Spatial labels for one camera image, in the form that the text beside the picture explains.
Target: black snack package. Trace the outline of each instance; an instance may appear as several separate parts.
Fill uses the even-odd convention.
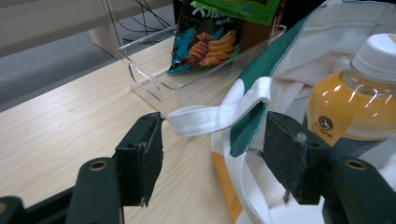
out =
[[[243,21],[184,0],[168,74],[212,67],[239,53]]]

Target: white bag strap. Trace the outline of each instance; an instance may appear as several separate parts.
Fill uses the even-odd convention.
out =
[[[192,105],[169,114],[175,134],[196,136],[232,127],[256,104],[270,102],[270,77],[258,78],[242,98],[218,106]]]

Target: orange liquid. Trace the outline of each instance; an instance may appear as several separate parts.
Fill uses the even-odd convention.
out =
[[[330,146],[341,137],[379,141],[396,133],[394,96],[362,94],[339,75],[324,78],[313,89],[306,111],[308,129]]]

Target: plastic bottle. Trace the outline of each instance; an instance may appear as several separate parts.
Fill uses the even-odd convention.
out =
[[[306,109],[331,158],[359,157],[396,133],[396,35],[370,36],[350,65],[322,79]]]

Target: white fabric bag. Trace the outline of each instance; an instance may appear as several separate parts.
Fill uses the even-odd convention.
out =
[[[284,203],[284,188],[256,155],[262,149],[266,111],[302,120],[302,97],[334,70],[348,67],[368,36],[381,33],[396,34],[393,4],[327,1],[257,57],[221,105],[189,106],[169,115],[178,135],[213,133],[212,155],[235,223],[323,223],[322,201]],[[391,150],[381,152],[377,166],[395,153],[395,142],[386,143]],[[396,176],[389,167],[395,162],[389,160],[384,168],[393,184]]]

